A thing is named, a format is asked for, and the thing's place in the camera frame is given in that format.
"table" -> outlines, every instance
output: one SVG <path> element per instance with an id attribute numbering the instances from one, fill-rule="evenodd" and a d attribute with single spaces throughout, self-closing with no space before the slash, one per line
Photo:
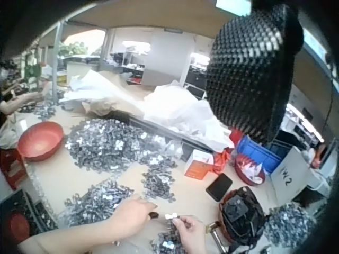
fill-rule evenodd
<path id="1" fill-rule="evenodd" d="M 26 126 L 30 127 L 40 122 L 33 114 L 18 114 L 18 119 L 18 134 L 23 132 L 23 128 L 25 129 Z M 84 119 L 86 119 L 85 115 L 64 111 L 58 106 L 56 115 L 50 121 L 59 123 L 67 135 L 70 133 L 70 128 L 73 125 L 77 125 Z M 174 212 L 179 215 L 193 214 L 206 225 L 216 221 L 218 203 L 206 193 L 205 189 L 213 182 L 217 175 L 208 173 L 203 180 L 192 179 L 183 175 L 185 162 L 178 161 L 177 164 L 178 167 L 173 169 L 172 172 L 176 181 L 171 187 L 171 192 L 175 194 L 176 202 L 169 203 L 161 198 L 156 200 L 151 199 L 152 202 L 158 205 L 157 212 L 161 214 Z M 79 193 L 82 196 L 91 185 L 96 185 L 111 177 L 109 173 L 98 174 L 93 170 L 86 171 L 86 169 L 78 168 L 74 165 L 74 159 L 64 146 L 45 161 L 26 162 L 26 169 L 45 207 L 54 219 L 57 219 L 58 215 L 65 210 L 64 201 L 67 198 L 71 198 L 75 193 Z M 141 179 L 142 173 L 145 173 L 146 170 L 147 166 L 134 163 L 118 179 L 118 184 L 128 186 L 134 189 L 135 193 L 142 194 L 143 185 Z M 245 185 L 237 177 L 231 166 L 227 165 L 224 173 L 233 180 L 230 190 L 238 189 Z M 264 212 L 268 212 L 269 208 L 277 206 L 275 192 L 269 178 L 263 185 L 251 187 L 251 189 Z M 135 253 L 135 251 L 138 253 L 151 253 L 149 240 L 156 238 L 157 233 L 165 231 L 165 228 L 162 221 L 151 221 L 141 234 L 124 241 L 118 247 L 100 247 L 100 253 L 109 252 L 111 248 L 115 248 L 114 253 Z M 262 237 L 253 253 L 258 253 L 261 248 L 268 244 L 267 239 Z M 211 235 L 207 236 L 207 246 L 208 253 L 219 253 Z"/>

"black phone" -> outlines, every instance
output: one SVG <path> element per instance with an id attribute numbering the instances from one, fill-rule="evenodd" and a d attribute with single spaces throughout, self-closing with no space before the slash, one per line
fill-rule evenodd
<path id="1" fill-rule="evenodd" d="M 231 187 L 233 181 L 226 176 L 221 174 L 207 187 L 206 192 L 217 202 L 219 202 L 225 195 L 226 191 Z"/>

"hand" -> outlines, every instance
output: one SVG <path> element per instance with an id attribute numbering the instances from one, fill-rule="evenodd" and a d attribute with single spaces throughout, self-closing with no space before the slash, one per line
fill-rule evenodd
<path id="1" fill-rule="evenodd" d="M 112 241 L 131 237 L 143 229 L 150 220 L 149 213 L 157 206 L 141 199 L 139 195 L 124 200 L 106 222 Z"/>
<path id="2" fill-rule="evenodd" d="M 192 216 L 173 219 L 178 229 L 182 245 L 188 254 L 206 254 L 205 225 Z"/>

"green plant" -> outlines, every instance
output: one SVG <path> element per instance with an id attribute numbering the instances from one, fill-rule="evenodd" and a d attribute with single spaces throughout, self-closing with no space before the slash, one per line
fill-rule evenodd
<path id="1" fill-rule="evenodd" d="M 73 56 L 73 55 L 86 55 L 88 47 L 85 47 L 83 42 L 74 42 L 69 45 L 60 43 L 59 56 Z"/>

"red plastic bowl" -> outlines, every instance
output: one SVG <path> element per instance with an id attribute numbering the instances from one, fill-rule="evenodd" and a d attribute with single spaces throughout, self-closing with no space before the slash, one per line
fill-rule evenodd
<path id="1" fill-rule="evenodd" d="M 42 122 L 28 128 L 20 137 L 17 150 L 30 161 L 51 157 L 61 146 L 63 128 L 55 122 Z"/>
<path id="2" fill-rule="evenodd" d="M 24 215 L 14 213 L 8 223 L 10 234 L 16 243 L 23 242 L 30 237 L 30 225 Z"/>
<path id="3" fill-rule="evenodd" d="M 247 176 L 243 173 L 242 169 L 241 169 L 241 166 L 242 165 L 246 165 L 248 163 L 251 163 L 252 165 L 257 165 L 256 162 L 254 162 L 251 158 L 249 158 L 248 156 L 246 155 L 243 155 L 243 154 L 239 154 L 237 156 L 237 158 L 235 159 L 235 172 L 237 172 L 237 175 L 238 177 L 244 182 L 246 183 L 247 185 L 250 185 L 250 186 L 257 186 L 259 184 L 251 181 L 250 179 L 247 178 Z M 264 168 L 262 167 L 261 168 L 261 171 L 258 175 L 260 178 L 263 179 L 262 183 L 263 184 L 266 180 L 266 176 L 265 176 L 265 172 L 264 172 Z"/>

